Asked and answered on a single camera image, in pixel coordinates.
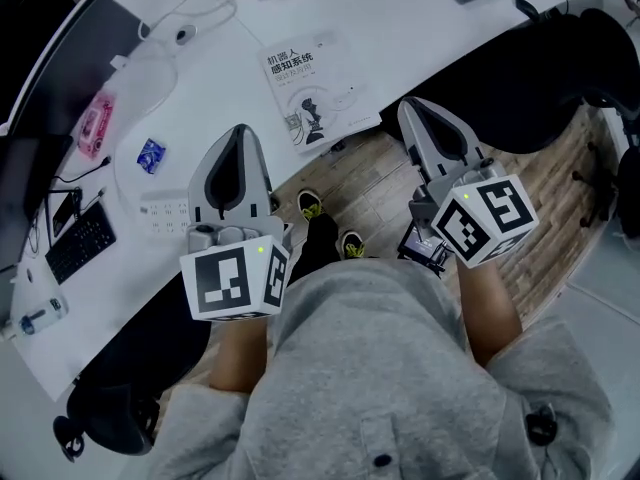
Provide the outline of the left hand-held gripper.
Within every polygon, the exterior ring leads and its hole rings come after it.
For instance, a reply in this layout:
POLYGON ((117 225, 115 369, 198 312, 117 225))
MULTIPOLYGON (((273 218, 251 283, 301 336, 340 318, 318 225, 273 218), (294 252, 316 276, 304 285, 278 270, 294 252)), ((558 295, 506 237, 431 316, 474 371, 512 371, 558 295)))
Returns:
MULTIPOLYGON (((189 184, 190 204, 234 209, 269 201, 272 191, 258 136, 246 124, 228 130, 206 152, 189 184)), ((180 258, 191 316, 231 322, 281 312, 290 251, 277 216, 214 221, 191 212, 188 253, 180 258)))

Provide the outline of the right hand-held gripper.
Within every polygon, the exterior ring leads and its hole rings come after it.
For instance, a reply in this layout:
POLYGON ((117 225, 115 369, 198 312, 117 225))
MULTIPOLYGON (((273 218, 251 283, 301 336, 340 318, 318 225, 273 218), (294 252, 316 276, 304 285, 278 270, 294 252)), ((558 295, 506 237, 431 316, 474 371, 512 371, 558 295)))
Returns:
POLYGON ((519 177, 494 159, 482 160, 479 140, 464 121, 408 97, 398 122, 412 163, 429 181, 409 202, 412 223, 398 246, 401 258, 436 273, 451 256, 474 268, 514 250, 539 225, 519 177))

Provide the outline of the white book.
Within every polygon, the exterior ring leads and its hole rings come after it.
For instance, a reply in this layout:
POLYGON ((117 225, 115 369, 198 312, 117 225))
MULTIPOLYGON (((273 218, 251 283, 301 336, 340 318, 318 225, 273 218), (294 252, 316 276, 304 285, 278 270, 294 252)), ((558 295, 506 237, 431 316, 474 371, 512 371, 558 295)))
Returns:
POLYGON ((329 146, 381 123, 375 95, 336 29, 292 37, 259 51, 296 152, 329 146))

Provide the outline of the person's right forearm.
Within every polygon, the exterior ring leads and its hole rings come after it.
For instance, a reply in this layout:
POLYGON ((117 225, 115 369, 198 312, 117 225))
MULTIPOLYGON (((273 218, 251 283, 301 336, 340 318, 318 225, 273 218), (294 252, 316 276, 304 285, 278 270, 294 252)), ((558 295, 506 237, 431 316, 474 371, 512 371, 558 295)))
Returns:
POLYGON ((456 266, 471 352, 486 367, 522 334, 521 319, 494 261, 468 268, 457 259, 456 266))

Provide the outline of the person's left forearm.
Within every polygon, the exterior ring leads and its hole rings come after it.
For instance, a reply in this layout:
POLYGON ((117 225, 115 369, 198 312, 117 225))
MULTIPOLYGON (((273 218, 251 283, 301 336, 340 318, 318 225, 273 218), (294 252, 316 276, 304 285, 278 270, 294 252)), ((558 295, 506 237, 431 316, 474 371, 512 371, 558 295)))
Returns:
POLYGON ((210 388, 251 394, 267 365, 266 318, 246 319, 221 326, 219 348, 208 378, 210 388))

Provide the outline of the white power strip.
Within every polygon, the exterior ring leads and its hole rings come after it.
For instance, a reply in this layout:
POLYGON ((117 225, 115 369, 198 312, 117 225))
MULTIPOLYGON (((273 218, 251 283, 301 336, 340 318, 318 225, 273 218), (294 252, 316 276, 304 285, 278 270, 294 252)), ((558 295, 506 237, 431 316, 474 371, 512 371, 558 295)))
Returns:
POLYGON ((181 239, 191 223, 186 190, 145 192, 138 204, 138 224, 151 238, 181 239))

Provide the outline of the black shoe yellow laces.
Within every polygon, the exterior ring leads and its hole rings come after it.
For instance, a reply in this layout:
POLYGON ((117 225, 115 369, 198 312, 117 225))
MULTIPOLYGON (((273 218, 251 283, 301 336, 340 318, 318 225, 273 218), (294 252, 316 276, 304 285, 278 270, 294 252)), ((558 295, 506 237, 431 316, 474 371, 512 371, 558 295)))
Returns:
POLYGON ((354 230, 344 233, 341 248, 345 260, 363 258, 365 254, 365 243, 360 234, 354 230))
POLYGON ((310 189, 303 189, 298 193, 297 204, 300 213, 307 222, 324 213, 321 199, 310 189))

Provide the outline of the blue packet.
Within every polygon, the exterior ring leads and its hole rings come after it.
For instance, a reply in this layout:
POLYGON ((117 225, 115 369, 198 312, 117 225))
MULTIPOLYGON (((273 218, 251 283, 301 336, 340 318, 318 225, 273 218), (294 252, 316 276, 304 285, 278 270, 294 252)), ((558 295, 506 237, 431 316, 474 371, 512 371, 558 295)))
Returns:
POLYGON ((147 174, 154 174, 163 160, 166 147, 153 139, 146 140, 138 154, 136 163, 147 174))

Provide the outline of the black office chair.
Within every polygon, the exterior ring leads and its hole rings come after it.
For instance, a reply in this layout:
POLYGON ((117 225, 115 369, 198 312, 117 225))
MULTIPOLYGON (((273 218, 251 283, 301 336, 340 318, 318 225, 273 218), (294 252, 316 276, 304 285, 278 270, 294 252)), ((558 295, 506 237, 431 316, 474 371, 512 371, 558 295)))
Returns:
POLYGON ((602 10, 511 29, 407 93, 444 107, 487 145, 529 154, 553 143, 581 103, 613 108, 640 133, 640 59, 602 10))
POLYGON ((631 145, 623 154, 616 174, 609 170, 599 148, 587 143, 593 154, 595 168, 590 178, 578 171, 572 172, 574 181, 589 186, 595 195, 594 204, 588 218, 580 219, 582 228, 589 228, 598 217, 606 222, 610 217, 613 203, 623 236, 629 240, 640 240, 640 146, 631 145))
POLYGON ((118 454, 147 454, 162 394, 196 366, 210 332, 209 322, 191 317, 177 274, 74 380, 66 414, 53 421, 66 459, 81 456, 86 437, 118 454))

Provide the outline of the black trousers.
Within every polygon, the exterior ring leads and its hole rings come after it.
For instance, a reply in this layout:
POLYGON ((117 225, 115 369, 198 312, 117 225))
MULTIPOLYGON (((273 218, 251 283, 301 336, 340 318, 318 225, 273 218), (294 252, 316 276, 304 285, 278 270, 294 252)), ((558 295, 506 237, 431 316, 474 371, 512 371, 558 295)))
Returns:
POLYGON ((289 284, 293 284, 306 275, 341 260, 336 248, 338 226, 326 213, 312 217, 308 224, 307 238, 301 255, 295 263, 289 284))

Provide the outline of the pink packet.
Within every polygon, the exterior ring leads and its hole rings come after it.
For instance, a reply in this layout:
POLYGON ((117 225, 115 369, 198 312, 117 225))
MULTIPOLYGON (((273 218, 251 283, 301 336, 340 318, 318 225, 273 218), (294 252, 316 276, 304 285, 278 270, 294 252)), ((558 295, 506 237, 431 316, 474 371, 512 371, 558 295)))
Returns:
POLYGON ((91 160, 100 153, 114 103, 114 94, 101 92, 94 97, 80 120, 77 146, 80 152, 91 160))

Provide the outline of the small black keyboard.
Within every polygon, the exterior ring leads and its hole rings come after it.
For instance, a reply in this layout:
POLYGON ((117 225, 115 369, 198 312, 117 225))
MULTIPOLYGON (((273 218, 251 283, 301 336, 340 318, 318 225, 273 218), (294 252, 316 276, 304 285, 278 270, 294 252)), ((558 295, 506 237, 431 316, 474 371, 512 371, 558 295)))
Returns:
POLYGON ((116 242, 103 205, 95 202, 64 232, 45 255, 61 285, 116 242))

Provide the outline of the black phone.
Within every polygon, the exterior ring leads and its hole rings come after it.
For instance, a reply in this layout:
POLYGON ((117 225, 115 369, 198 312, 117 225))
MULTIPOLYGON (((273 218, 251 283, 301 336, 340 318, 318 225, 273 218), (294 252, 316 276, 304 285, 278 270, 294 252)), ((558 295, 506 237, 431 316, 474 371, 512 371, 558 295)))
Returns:
POLYGON ((81 212, 81 201, 83 192, 80 187, 71 189, 52 189, 49 194, 64 194, 65 198, 54 213, 50 215, 49 200, 46 200, 45 210, 47 215, 48 239, 56 238, 60 235, 68 221, 74 217, 78 219, 81 212))

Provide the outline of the clear water bottle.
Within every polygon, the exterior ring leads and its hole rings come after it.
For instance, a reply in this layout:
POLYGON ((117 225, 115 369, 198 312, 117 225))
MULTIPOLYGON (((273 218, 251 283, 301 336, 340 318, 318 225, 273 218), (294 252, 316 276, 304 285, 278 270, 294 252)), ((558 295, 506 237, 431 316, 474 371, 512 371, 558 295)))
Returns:
POLYGON ((18 321, 18 328, 23 335, 33 336, 62 320, 68 312, 62 297, 51 297, 23 315, 18 321))

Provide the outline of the grey sweatshirt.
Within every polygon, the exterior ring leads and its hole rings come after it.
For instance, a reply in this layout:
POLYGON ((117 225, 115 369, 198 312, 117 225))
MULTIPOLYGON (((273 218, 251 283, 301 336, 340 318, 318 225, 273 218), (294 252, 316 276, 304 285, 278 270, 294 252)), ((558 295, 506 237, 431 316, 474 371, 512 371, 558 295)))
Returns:
POLYGON ((287 289, 251 394, 173 391, 148 480, 594 480, 610 402, 563 321, 522 327, 482 367, 426 268, 327 265, 287 289), (525 417, 545 404, 539 447, 525 417))

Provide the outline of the black clip-on device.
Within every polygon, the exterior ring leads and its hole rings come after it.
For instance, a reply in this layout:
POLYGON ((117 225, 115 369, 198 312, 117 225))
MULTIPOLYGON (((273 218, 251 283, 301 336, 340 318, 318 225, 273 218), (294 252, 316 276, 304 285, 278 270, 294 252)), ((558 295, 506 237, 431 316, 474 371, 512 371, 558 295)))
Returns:
POLYGON ((532 410, 525 417, 529 440, 536 446, 546 447, 557 435, 558 424, 551 404, 545 404, 532 410))

